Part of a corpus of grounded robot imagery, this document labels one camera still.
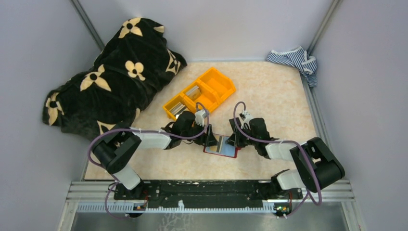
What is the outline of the red leather card holder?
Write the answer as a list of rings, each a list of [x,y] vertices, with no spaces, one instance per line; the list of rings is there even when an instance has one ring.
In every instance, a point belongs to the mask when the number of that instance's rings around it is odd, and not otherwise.
[[[229,158],[237,157],[238,148],[228,143],[229,136],[215,134],[214,137],[217,140],[217,144],[215,146],[204,147],[204,153],[215,154]]]

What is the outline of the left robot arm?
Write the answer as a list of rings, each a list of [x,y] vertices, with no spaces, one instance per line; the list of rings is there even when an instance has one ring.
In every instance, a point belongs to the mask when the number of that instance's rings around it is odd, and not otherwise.
[[[120,123],[96,137],[90,144],[88,154],[95,155],[99,165],[125,187],[128,196],[139,199],[143,196],[144,186],[129,164],[134,153],[142,149],[170,150],[182,141],[191,141],[203,147],[217,145],[209,123],[209,113],[205,109],[195,113],[184,111],[175,121],[157,130],[128,128]]]

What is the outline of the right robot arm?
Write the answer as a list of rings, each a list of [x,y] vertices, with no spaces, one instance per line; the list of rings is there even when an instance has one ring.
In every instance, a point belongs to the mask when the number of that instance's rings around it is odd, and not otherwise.
[[[252,146],[265,159],[295,164],[295,169],[282,170],[271,177],[271,193],[276,198],[284,198],[295,188],[317,193],[345,176],[344,167],[319,137],[302,144],[280,141],[270,136],[263,118],[254,118],[246,111],[229,122],[233,134],[228,144],[239,149]]]

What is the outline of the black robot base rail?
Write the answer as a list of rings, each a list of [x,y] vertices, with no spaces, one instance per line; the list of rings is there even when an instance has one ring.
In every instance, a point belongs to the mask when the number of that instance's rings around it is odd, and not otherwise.
[[[263,201],[302,199],[301,189],[282,191],[270,180],[145,180],[136,189],[122,184],[116,200],[141,200],[148,208],[261,208]]]

